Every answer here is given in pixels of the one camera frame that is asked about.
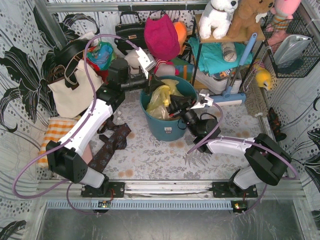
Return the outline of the yellow trash bag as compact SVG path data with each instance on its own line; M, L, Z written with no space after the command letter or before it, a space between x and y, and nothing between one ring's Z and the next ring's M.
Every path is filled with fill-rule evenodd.
M162 121L170 121L167 107L171 104L171 95L183 97L178 91L177 85L179 81L174 79L162 79L163 85L153 91L150 102L147 105L146 112L153 118Z

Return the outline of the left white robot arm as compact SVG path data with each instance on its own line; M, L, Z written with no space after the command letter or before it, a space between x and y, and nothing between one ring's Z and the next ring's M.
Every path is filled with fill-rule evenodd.
M108 70L108 83L93 91L93 100L80 120L59 141L51 140L46 146L49 170L74 184L82 184L83 197L111 197L114 194L109 178L102 173L105 167L101 162L109 162L111 154L105 153L90 164L83 159L91 138L125 100L126 92L142 89L150 93L161 85L154 74L157 62L150 56L139 57L138 61L142 73L131 77L125 59L113 60Z

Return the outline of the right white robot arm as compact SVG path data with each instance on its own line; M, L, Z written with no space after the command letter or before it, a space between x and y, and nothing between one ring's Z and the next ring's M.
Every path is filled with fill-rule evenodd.
M287 168L291 168L291 157L267 134L254 138L220 136L217 118L211 115L203 119L195 109L213 105L208 95L170 96L167 111L170 117L180 118L195 137L194 146L207 154L228 154L243 157L248 167L238 169L228 181L213 182L210 191L216 198L256 198L256 184L276 186Z

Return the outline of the teal trash bin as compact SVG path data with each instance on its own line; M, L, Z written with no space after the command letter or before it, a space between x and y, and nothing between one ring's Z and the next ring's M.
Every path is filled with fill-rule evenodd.
M194 99L197 98L197 92L195 88L185 79L179 76L161 76L161 80L163 79L170 79L178 81L177 90L185 97L193 97ZM147 106L151 100L152 95L146 94L144 91L140 94L140 106L144 113L144 118L147 121L147 126L152 135L158 141L164 142L172 142L182 138L186 132L186 125L178 119L171 119L171 120L160 120L154 118L153 116L149 115L146 112Z

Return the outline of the cream tote bag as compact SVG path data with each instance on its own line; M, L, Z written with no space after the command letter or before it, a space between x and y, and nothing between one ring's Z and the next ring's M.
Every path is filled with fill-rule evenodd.
M78 62L75 77L78 81L78 86L75 89L68 88L64 79L48 85L53 93L56 111L62 118L75 118L85 111L94 99L83 60Z

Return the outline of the pink white plush doll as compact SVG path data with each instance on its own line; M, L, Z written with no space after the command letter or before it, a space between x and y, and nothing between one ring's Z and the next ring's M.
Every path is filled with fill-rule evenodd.
M176 67L172 61L156 59L154 74L157 77L177 76L177 75L179 75L179 73L180 73L179 70L176 69Z

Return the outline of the white fluffy plush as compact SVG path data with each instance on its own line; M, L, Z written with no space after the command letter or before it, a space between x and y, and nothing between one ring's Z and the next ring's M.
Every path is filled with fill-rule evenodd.
M124 59L127 61L129 65L130 73L134 75L142 73L141 65L138 61L138 57L139 56L134 49L129 51L127 55L125 55L124 57Z

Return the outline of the white storage box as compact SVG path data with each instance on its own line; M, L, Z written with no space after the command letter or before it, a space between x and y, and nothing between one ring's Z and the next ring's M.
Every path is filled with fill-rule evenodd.
M195 81L206 86L214 95L221 95L231 83L231 79L228 76L216 79L201 71L197 71Z

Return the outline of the magenta knit hat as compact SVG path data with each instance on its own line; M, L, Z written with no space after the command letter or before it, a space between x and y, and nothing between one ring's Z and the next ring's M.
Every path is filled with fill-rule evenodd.
M144 40L149 52L157 59L170 61L180 52L178 34L167 14L160 19L146 20Z

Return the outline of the black leather handbag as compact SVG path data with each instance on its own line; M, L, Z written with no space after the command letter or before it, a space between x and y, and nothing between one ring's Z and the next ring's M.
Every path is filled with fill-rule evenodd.
M122 16L125 15L135 15L138 19L135 23L122 23ZM124 55L127 55L127 51L133 50L134 48L126 42L126 40L131 41L137 47L142 49L147 49L147 44L144 37L145 23L139 17L139 14L136 11L123 11L120 14L120 22L115 26L115 33L117 36L120 36L121 39L116 38L114 43L117 46L117 49Z

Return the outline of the grey patterned pouch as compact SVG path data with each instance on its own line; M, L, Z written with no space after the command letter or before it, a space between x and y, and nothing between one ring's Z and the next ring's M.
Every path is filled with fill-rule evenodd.
M233 42L221 43L222 57L226 62L232 63L237 60L237 52Z

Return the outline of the black round hat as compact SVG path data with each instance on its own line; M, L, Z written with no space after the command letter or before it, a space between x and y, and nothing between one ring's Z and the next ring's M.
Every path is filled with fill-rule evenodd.
M66 67L74 55L82 52L85 49L88 42L88 39L76 39L71 41L61 50L57 50L54 53L55 63L57 65L63 65Z

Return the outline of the orange checked towel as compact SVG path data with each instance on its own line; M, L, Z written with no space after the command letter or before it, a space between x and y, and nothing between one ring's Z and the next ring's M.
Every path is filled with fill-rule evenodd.
M77 119L72 118L51 117L38 155L46 152L46 146L50 141L58 142L65 136L76 125L77 121Z

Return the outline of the pink plush toy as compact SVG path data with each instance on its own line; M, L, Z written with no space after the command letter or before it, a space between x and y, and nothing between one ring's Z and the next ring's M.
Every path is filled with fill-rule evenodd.
M298 9L301 0L276 0L270 12L273 14L271 22L266 26L266 31L286 30L292 19L293 13Z

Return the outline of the metal base rail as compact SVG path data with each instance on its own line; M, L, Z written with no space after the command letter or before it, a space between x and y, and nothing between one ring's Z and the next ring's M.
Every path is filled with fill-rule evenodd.
M299 180L282 180L276 186L258 183L237 196L227 183L213 180L112 180L104 196L68 182L40 197L38 208L78 211L108 210L231 210L242 212L258 204L280 204L297 211L308 208Z

